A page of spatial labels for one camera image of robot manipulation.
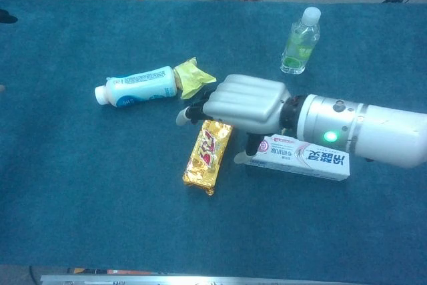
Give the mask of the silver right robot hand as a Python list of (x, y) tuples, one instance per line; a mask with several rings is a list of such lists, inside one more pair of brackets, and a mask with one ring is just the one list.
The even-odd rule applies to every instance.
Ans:
[(282, 111), (289, 98), (282, 82), (231, 74), (201, 101), (181, 110), (176, 124), (214, 120), (246, 132), (245, 150), (234, 157), (235, 163), (246, 164), (256, 155), (265, 136), (285, 128)]

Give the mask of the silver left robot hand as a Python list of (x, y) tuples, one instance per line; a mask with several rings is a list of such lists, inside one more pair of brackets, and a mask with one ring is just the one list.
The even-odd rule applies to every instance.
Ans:
[(9, 14), (8, 11), (0, 10), (0, 23), (2, 24), (13, 24), (17, 22), (17, 18)]

